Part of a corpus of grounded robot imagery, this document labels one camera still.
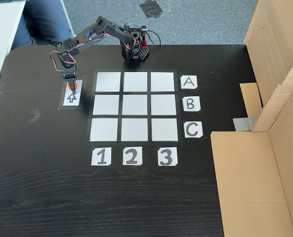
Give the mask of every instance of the jeans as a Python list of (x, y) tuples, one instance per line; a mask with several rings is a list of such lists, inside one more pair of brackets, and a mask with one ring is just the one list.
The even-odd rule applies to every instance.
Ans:
[(21, 45), (55, 44), (72, 37), (59, 0), (29, 0), (20, 18), (12, 48)]

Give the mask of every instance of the tic-tac-toe grid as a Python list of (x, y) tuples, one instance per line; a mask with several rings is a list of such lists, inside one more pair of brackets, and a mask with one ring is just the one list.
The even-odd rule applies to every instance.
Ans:
[(174, 72), (97, 72), (89, 141), (179, 141), (177, 88)]

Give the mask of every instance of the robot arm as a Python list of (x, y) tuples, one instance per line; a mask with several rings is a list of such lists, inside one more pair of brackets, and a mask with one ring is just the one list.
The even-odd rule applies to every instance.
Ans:
[(122, 55), (127, 62), (130, 62), (131, 59), (144, 61), (149, 53), (149, 49), (146, 46), (147, 31), (145, 26), (142, 28), (125, 26), (124, 28), (99, 16), (94, 24), (84, 29), (74, 38), (56, 43), (55, 47), (57, 51), (52, 53), (57, 53), (61, 62), (62, 77), (68, 82), (71, 91), (75, 94), (77, 70), (74, 57), (76, 55), (98, 43), (107, 35), (112, 35), (120, 40)]

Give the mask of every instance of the dark wooden table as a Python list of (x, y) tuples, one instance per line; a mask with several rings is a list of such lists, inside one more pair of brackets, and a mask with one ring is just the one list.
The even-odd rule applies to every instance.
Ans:
[[(244, 45), (151, 46), (144, 63), (126, 64), (120, 46), (95, 45), (77, 57), (86, 77), (83, 108), (58, 110), (63, 87), (51, 46), (23, 46), (0, 76), (0, 237), (222, 237), (211, 131), (235, 130), (247, 117), (239, 83), (255, 82)], [(158, 166), (154, 146), (141, 166), (91, 166), (88, 116), (96, 70), (177, 70), (198, 77), (201, 110), (181, 119), (204, 135), (177, 145), (178, 165)], [(30, 123), (38, 109), (41, 118)]]

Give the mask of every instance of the floor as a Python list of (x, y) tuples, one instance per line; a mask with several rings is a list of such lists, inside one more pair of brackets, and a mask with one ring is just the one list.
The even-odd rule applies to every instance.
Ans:
[[(257, 0), (156, 2), (162, 10), (159, 17), (153, 0), (64, 0), (76, 34), (101, 15), (119, 25), (146, 25), (160, 35), (162, 44), (242, 44)], [(107, 37), (101, 43), (118, 44), (119, 41)]]

